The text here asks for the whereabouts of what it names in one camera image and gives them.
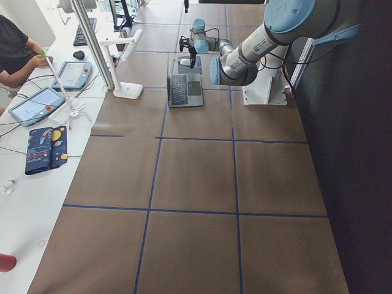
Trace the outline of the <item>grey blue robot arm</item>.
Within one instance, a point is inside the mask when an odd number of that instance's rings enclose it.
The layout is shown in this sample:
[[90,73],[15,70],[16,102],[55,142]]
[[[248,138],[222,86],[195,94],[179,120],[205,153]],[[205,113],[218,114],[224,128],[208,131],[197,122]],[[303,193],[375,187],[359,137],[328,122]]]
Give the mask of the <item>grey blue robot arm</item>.
[[339,43],[358,34],[363,1],[267,1],[263,23],[238,47],[227,39],[209,37],[205,21],[196,18],[190,36],[182,37],[180,49],[196,55],[209,51],[220,54],[210,64],[210,80],[215,85],[247,86],[257,77],[256,64],[276,47],[288,46],[300,37],[316,43]]

